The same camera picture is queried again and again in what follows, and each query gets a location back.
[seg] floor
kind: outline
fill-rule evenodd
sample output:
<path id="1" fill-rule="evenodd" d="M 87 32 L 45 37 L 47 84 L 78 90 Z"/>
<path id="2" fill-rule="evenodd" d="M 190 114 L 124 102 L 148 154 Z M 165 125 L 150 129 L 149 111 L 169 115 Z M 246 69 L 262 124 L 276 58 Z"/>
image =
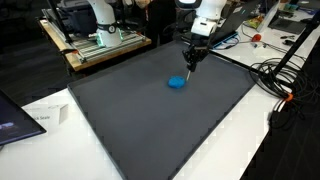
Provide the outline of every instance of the floor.
<path id="1" fill-rule="evenodd" d="M 318 40 L 305 67 L 318 81 L 319 57 Z M 4 47 L 0 54 L 0 89 L 20 106 L 64 89 L 72 81 L 54 45 L 41 36 Z M 320 112 L 320 102 L 303 111 Z M 270 130 L 242 179 L 319 179 L 320 113 L 292 120 L 294 125 L 287 131 Z"/>

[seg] blue object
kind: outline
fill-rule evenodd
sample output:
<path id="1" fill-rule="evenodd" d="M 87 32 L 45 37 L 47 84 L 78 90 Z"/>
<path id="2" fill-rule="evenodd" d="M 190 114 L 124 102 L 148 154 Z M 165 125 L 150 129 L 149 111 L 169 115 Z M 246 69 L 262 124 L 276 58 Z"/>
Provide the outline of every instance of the blue object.
<path id="1" fill-rule="evenodd" d="M 182 88 L 186 83 L 186 80 L 184 80 L 183 77 L 180 77 L 180 76 L 172 76 L 170 79 L 169 79 L 169 82 L 168 82 L 168 85 L 171 87 L 171 88 L 175 88 L 175 89 L 179 89 L 179 88 Z"/>

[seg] white table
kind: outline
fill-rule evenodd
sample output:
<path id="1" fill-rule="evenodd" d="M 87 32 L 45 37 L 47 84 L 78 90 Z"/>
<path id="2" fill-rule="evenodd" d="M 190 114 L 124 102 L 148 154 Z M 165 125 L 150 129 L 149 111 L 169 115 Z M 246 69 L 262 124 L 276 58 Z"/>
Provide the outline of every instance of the white table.
<path id="1" fill-rule="evenodd" d="M 301 54 L 307 55 L 312 47 L 302 49 Z M 224 53 L 238 60 L 246 60 L 251 65 L 257 60 L 252 59 L 253 53 L 249 52 L 251 50 L 239 45 Z M 268 132 L 268 115 L 277 102 L 277 98 L 254 86 L 199 147 L 175 179 L 239 179 Z M 27 107 L 35 104 L 68 104 L 68 119 L 58 127 L 47 127 L 47 134 L 6 145 L 0 152 L 0 179 L 121 179 L 67 89 Z"/>
<path id="2" fill-rule="evenodd" d="M 296 16 L 294 18 L 291 18 L 291 20 L 300 21 L 301 19 L 312 17 L 311 15 L 308 15 L 307 13 L 301 12 L 301 11 L 296 11 L 295 15 Z M 239 33 L 241 42 L 246 42 L 250 40 L 249 37 L 245 36 L 242 33 L 241 26 L 238 28 L 237 31 Z M 246 26 L 243 26 L 243 31 L 249 36 L 260 34 L 262 36 L 261 40 L 263 42 L 266 42 L 268 44 L 271 44 L 273 46 L 276 46 L 285 50 L 290 49 L 290 46 L 282 44 L 284 40 L 280 39 L 280 37 L 290 36 L 293 34 L 275 30 L 275 29 L 270 29 L 270 28 L 266 28 L 263 32 L 258 33 L 255 29 L 252 29 Z M 301 47 L 298 49 L 298 51 L 295 54 L 302 56 L 304 58 L 307 58 L 312 48 L 314 47 L 315 43 L 317 42 L 319 36 L 320 36 L 320 26 L 309 35 L 309 37 L 305 40 L 305 42 L 301 45 Z M 214 52 L 217 52 L 225 57 L 231 58 L 247 66 L 251 66 L 253 63 L 261 63 L 269 58 L 282 58 L 284 56 L 284 53 L 278 52 L 269 47 L 263 48 L 262 46 L 260 46 L 258 48 L 254 48 L 250 43 L 240 43 L 228 50 L 214 50 Z M 295 56 L 292 57 L 290 61 L 298 64 L 299 66 L 302 66 L 304 64 L 301 58 L 298 58 Z"/>

